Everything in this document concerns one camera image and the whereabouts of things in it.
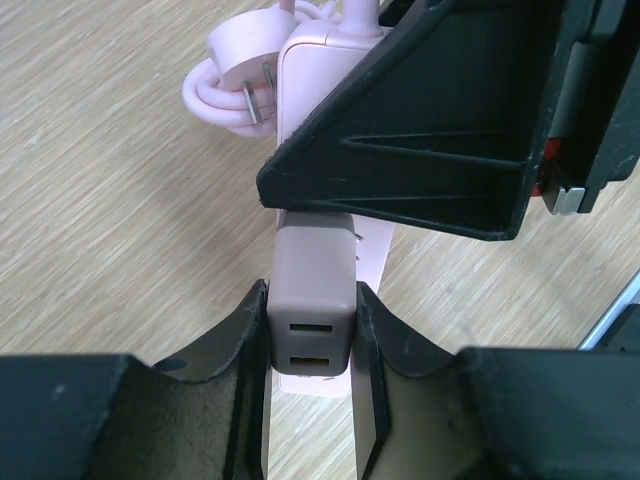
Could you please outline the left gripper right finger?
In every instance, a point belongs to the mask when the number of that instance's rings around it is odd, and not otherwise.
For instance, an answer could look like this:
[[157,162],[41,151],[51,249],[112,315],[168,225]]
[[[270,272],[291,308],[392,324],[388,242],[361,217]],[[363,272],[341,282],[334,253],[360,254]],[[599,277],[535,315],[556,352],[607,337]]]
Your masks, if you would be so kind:
[[577,349],[451,354],[358,287],[351,360],[361,479],[635,479],[639,289]]

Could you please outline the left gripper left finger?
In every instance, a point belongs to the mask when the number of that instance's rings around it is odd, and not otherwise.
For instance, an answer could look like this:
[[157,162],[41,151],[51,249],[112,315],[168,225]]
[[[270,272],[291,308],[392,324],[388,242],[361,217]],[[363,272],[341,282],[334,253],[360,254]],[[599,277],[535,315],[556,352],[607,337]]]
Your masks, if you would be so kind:
[[271,363],[267,288],[149,365],[126,354],[1,359],[5,479],[263,479]]

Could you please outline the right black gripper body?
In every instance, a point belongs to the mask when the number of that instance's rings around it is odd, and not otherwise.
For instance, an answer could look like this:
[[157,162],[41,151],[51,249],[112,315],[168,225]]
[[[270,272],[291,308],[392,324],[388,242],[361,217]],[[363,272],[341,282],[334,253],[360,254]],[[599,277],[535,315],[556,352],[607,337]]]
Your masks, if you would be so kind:
[[597,1],[572,48],[534,194],[553,215],[587,214],[639,157],[639,3]]

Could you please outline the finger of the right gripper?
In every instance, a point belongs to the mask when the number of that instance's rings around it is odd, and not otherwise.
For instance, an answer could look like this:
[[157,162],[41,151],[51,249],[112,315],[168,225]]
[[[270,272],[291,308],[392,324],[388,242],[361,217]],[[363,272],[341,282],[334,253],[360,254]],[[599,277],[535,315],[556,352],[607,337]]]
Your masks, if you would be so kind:
[[521,226],[549,123],[561,1],[387,1],[388,35],[322,113],[343,155],[323,206],[506,241]]

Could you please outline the mauve dual usb charger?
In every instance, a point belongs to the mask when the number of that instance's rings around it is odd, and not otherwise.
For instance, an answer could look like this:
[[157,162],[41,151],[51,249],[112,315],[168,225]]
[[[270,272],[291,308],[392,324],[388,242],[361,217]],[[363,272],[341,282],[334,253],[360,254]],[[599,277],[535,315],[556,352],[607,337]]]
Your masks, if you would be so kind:
[[281,211],[268,287],[274,368],[338,376],[356,316],[356,240],[349,214]]

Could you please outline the pink power strip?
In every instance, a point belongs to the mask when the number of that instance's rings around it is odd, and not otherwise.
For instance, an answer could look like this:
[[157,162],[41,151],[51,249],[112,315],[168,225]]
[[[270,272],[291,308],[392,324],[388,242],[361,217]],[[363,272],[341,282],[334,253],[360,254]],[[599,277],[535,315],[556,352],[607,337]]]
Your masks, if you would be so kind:
[[347,77],[384,39],[376,1],[278,1],[218,24],[208,56],[186,76],[182,99],[197,118],[245,137],[274,135],[277,149],[259,181],[262,201],[281,211],[349,214],[356,240],[356,316],[346,370],[338,376],[285,375],[282,391],[316,397],[352,394],[351,360],[360,284],[377,290],[394,227],[337,206],[349,175],[342,154],[325,147],[322,113]]

